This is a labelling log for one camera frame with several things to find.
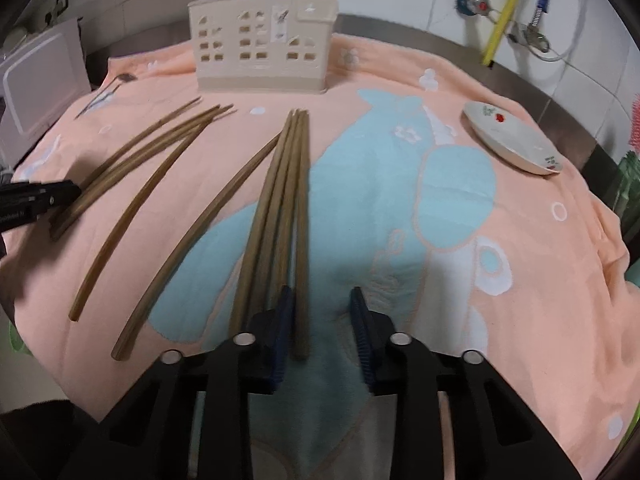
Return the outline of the green plastic basket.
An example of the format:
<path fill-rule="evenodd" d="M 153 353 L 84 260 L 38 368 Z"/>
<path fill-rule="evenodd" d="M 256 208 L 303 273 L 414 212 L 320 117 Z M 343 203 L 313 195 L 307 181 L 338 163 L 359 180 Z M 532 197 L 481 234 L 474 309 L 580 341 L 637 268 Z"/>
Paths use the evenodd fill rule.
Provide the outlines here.
<path fill-rule="evenodd" d="M 24 354 L 25 356 L 31 356 L 32 352 L 24 343 L 23 338 L 18 332 L 17 328 L 12 322 L 8 325 L 9 345 L 14 353 Z"/>

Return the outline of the wall power socket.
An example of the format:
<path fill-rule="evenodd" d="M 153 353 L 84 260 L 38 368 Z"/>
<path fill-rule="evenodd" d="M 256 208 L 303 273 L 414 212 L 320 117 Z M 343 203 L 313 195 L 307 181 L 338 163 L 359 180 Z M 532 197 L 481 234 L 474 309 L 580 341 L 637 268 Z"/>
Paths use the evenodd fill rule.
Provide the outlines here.
<path fill-rule="evenodd" d="M 62 14 L 68 9 L 68 2 L 70 0 L 55 0 L 52 8 L 44 14 L 44 24 L 47 27 L 54 26 Z"/>

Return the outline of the chrome angle valve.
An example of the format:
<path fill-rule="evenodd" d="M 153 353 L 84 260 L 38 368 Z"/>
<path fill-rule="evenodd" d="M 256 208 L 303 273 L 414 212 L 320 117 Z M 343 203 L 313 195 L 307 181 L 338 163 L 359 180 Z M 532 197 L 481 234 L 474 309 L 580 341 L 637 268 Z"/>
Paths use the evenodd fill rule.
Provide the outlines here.
<path fill-rule="evenodd" d="M 547 54 L 550 52 L 550 42 L 536 26 L 514 22 L 506 35 L 511 44 L 524 47 L 533 54 Z"/>

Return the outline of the cream plastic utensil holder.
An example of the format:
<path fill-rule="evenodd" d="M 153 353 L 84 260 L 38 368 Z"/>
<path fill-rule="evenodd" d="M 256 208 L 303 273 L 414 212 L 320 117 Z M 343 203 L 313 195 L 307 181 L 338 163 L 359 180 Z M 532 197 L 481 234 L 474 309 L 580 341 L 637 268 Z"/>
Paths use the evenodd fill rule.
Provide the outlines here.
<path fill-rule="evenodd" d="M 200 0 L 188 9 L 201 90 L 326 90 L 337 0 Z"/>

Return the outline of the white floral ceramic dish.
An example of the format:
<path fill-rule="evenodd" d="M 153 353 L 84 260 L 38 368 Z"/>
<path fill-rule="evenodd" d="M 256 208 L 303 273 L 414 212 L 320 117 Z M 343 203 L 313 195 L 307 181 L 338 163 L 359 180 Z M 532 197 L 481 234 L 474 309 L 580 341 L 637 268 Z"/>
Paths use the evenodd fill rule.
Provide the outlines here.
<path fill-rule="evenodd" d="M 559 174 L 561 155 L 541 132 L 502 108 L 470 101 L 463 107 L 478 138 L 511 166 L 535 176 Z"/>

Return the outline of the white microwave oven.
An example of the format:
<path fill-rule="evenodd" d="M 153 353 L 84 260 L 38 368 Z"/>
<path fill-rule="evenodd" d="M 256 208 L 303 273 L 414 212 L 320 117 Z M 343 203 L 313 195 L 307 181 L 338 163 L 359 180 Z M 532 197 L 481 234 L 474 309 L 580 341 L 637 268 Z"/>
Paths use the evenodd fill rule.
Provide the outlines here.
<path fill-rule="evenodd" d="M 78 21 L 52 27 L 2 61 L 2 164 L 17 166 L 67 107 L 90 91 Z"/>

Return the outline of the brown wooden chopstick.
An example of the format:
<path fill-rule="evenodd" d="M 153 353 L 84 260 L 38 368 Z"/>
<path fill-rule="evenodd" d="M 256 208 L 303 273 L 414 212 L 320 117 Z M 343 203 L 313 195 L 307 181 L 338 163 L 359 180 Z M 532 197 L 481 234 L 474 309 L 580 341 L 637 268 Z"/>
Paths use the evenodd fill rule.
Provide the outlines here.
<path fill-rule="evenodd" d="M 238 333 L 242 333 L 248 300 L 250 299 L 250 291 L 252 290 L 253 275 L 256 268 L 257 254 L 260 244 L 262 244 L 262 233 L 265 229 L 266 218 L 269 209 L 269 202 L 273 192 L 274 184 L 280 167 L 280 162 L 284 153 L 288 135 L 293 128 L 295 118 L 294 110 L 288 112 L 284 127 L 280 133 L 273 158 L 271 159 L 269 169 L 267 171 L 262 192 L 260 192 L 257 202 L 254 219 L 250 227 L 250 235 L 248 236 L 245 252 L 243 256 L 242 266 L 238 282 L 236 283 L 236 291 L 234 303 L 231 310 L 228 336 L 233 337 Z"/>
<path fill-rule="evenodd" d="M 296 129 L 299 123 L 300 111 L 293 110 L 288 128 L 282 133 L 282 148 L 273 156 L 268 198 L 262 215 L 259 240 L 254 250 L 252 271 L 252 287 L 247 299 L 247 318 L 262 312 L 265 309 L 266 289 L 271 268 L 274 237 L 276 236 L 281 202 L 286 176 L 288 175 L 288 163 L 293 151 L 296 137 Z"/>
<path fill-rule="evenodd" d="M 108 168 L 114 165 L 114 163 L 117 162 L 122 157 L 122 155 L 125 155 L 129 150 L 131 150 L 143 139 L 147 138 L 151 133 L 155 132 L 160 127 L 163 127 L 163 125 L 166 125 L 168 122 L 171 122 L 173 119 L 181 115 L 185 110 L 187 110 L 188 108 L 190 108 L 195 104 L 198 104 L 198 102 L 200 102 L 201 99 L 202 98 L 198 96 L 197 98 L 192 99 L 189 102 L 186 102 L 186 104 L 183 104 L 183 106 L 176 108 L 175 110 L 165 115 L 164 117 L 160 118 L 156 122 L 153 122 L 152 125 L 150 125 L 148 128 L 145 128 L 142 132 L 138 133 L 136 136 L 134 136 L 129 141 L 127 141 L 117 151 L 114 151 L 114 153 L 111 154 L 111 156 L 105 162 L 102 162 L 102 164 L 98 168 L 93 170 L 93 172 L 89 174 L 88 177 L 86 177 L 85 180 L 81 182 L 81 184 L 79 185 L 81 191 L 85 191 L 90 185 L 92 185 L 93 182 L 101 174 L 104 174 L 104 172 Z"/>
<path fill-rule="evenodd" d="M 125 155 L 122 155 L 117 162 L 121 162 L 127 156 L 134 154 L 139 148 L 155 140 L 171 128 L 177 127 L 198 115 L 195 114 L 184 118 L 182 114 L 151 133 Z M 178 145 L 179 143 L 174 144 L 135 169 L 127 177 L 124 177 L 119 184 L 107 191 L 87 209 L 59 240 L 56 242 L 51 240 L 48 232 L 52 246 L 61 252 L 62 263 L 70 267 L 61 273 L 63 278 L 70 280 L 62 292 L 62 311 L 70 321 L 76 322 L 79 320 L 93 287 L 96 286 L 98 278 L 105 269 L 108 259 L 113 255 L 117 244 L 124 237 L 126 229 L 134 221 L 134 215 L 140 210 L 143 202 L 151 195 L 153 188 L 160 184 L 160 179 L 169 170 L 168 168 L 164 174 L 161 174 L 158 167 L 166 166 L 165 160 L 175 151 Z"/>
<path fill-rule="evenodd" d="M 195 243 L 203 236 L 208 227 L 212 224 L 217 214 L 220 213 L 224 205 L 232 199 L 234 194 L 250 177 L 254 170 L 262 163 L 262 161 L 272 152 L 281 139 L 281 133 L 274 136 L 266 143 L 252 158 L 244 164 L 241 169 L 232 177 L 232 179 L 218 192 L 214 199 L 201 212 L 194 221 L 186 234 L 180 238 L 178 244 L 169 254 L 160 270 L 157 271 L 148 288 L 139 299 L 138 303 L 132 310 L 124 328 L 120 332 L 111 351 L 111 358 L 115 361 L 123 361 L 128 359 L 134 342 L 140 333 L 146 319 L 149 317 L 152 307 L 156 300 L 164 290 L 170 278 L 175 274 L 176 270 L 186 258 L 188 252 Z"/>
<path fill-rule="evenodd" d="M 288 282 L 288 266 L 290 265 L 290 253 L 292 245 L 292 232 L 294 221 L 294 206 L 298 173 L 298 150 L 300 126 L 302 125 L 302 111 L 300 111 L 299 123 L 296 129 L 296 137 L 293 151 L 288 163 L 288 175 L 284 184 L 282 202 L 274 237 L 269 282 L 266 289 L 267 306 L 274 308 L 280 295 L 280 289 Z"/>
<path fill-rule="evenodd" d="M 179 143 L 175 151 L 165 160 L 166 166 L 158 167 L 160 173 L 164 174 L 214 119 L 231 109 L 232 105 L 216 105 L 188 119 L 177 127 L 171 128 L 155 140 L 139 148 L 134 154 L 127 156 L 121 162 L 116 162 L 113 167 L 107 167 L 90 180 L 88 186 L 81 191 L 77 200 L 51 219 L 50 239 L 54 242 L 59 240 L 87 209 L 107 191 L 119 184 L 124 177 L 127 177 L 128 174 L 131 174 L 151 158 Z"/>
<path fill-rule="evenodd" d="M 309 335 L 309 262 L 308 262 L 308 174 L 309 174 L 309 114 L 302 113 L 296 209 L 295 263 L 295 344 L 294 354 L 299 360 L 308 359 Z"/>

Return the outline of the peach blue patterned towel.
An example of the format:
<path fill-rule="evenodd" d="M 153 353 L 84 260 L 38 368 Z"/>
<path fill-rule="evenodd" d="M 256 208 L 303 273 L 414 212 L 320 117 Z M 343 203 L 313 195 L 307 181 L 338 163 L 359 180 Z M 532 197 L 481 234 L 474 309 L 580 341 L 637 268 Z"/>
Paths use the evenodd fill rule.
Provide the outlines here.
<path fill-rule="evenodd" d="M 68 310 L 154 157 L 57 242 L 47 222 L 11 232 L 1 302 L 66 396 L 101 417 L 161 351 L 226 336 L 267 170 L 222 208 L 168 281 L 125 362 L 111 350 L 171 249 L 283 126 L 310 115 L 310 355 L 272 398 L 250 401 L 261 479 L 381 479 L 392 400 L 367 395 L 348 329 L 349 291 L 428 348 L 482 352 L 533 409 L 582 478 L 612 458 L 639 401 L 639 291 L 620 220 L 564 162 L 535 177 L 500 162 L 463 115 L 480 101 L 525 118 L 443 58 L 337 36 L 322 94 L 209 94 L 233 104 L 137 212 L 78 321 Z"/>

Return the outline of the metal spoon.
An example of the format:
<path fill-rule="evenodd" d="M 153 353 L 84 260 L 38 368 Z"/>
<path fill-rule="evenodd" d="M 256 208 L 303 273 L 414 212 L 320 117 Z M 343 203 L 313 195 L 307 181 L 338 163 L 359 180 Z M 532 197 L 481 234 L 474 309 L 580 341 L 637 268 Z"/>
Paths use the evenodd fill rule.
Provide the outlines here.
<path fill-rule="evenodd" d="M 136 81 L 137 79 L 138 77 L 132 73 L 122 73 L 117 75 L 105 86 L 104 89 L 102 89 L 89 103 L 85 105 L 85 107 L 75 116 L 75 118 L 79 118 L 83 114 L 86 114 L 88 110 L 90 110 L 90 108 L 93 108 L 94 106 L 96 106 L 96 104 L 99 104 L 99 102 L 104 101 L 123 84 L 129 84 L 130 82 Z"/>

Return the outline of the angle valve red knob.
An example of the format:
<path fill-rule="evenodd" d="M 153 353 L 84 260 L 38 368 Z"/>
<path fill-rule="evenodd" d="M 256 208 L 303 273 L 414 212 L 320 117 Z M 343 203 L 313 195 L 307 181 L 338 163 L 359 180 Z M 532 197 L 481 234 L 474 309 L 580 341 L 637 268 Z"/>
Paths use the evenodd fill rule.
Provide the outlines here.
<path fill-rule="evenodd" d="M 456 0 L 454 5 L 456 11 L 466 18 L 473 16 L 482 16 L 487 18 L 492 24 L 498 21 L 497 15 L 499 11 L 494 9 L 489 0 Z"/>

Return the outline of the pink brush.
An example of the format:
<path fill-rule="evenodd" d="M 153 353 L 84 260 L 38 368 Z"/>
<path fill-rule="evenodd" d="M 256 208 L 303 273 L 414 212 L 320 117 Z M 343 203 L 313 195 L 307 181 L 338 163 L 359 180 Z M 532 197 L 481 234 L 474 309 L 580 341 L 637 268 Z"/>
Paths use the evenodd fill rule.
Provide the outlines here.
<path fill-rule="evenodd" d="M 636 153 L 640 155 L 640 96 L 637 94 L 632 104 L 631 114 L 631 132 L 628 145 Z"/>

